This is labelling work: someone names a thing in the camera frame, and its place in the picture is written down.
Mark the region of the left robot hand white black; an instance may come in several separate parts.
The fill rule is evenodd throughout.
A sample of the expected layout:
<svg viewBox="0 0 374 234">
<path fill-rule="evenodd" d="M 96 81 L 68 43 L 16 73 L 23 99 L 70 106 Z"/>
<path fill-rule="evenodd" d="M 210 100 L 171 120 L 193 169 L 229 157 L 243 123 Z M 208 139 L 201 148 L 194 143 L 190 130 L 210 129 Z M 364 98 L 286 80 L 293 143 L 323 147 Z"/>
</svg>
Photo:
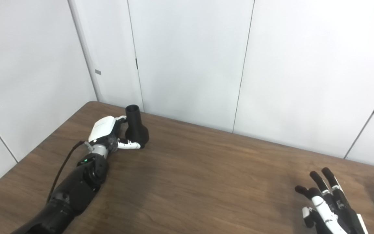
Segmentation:
<svg viewBox="0 0 374 234">
<path fill-rule="evenodd" d="M 88 138 L 89 151 L 101 155 L 116 152 L 118 149 L 140 149 L 138 142 L 119 138 L 122 124 L 127 122 L 127 117 L 107 116 L 98 120 Z"/>
</svg>

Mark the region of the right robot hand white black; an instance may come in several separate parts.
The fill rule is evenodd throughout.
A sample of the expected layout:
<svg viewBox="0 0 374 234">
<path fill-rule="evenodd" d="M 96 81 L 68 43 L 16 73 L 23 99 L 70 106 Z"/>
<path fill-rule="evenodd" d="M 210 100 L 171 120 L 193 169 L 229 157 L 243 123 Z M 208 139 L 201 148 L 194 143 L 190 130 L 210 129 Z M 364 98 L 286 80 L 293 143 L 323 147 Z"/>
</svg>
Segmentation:
<svg viewBox="0 0 374 234">
<path fill-rule="evenodd" d="M 368 234 L 361 214 L 357 213 L 339 184 L 327 167 L 321 170 L 328 185 L 316 172 L 310 177 L 316 188 L 296 186 L 295 191 L 313 203 L 313 207 L 302 208 L 303 221 L 307 228 L 315 228 L 318 234 Z"/>
</svg>

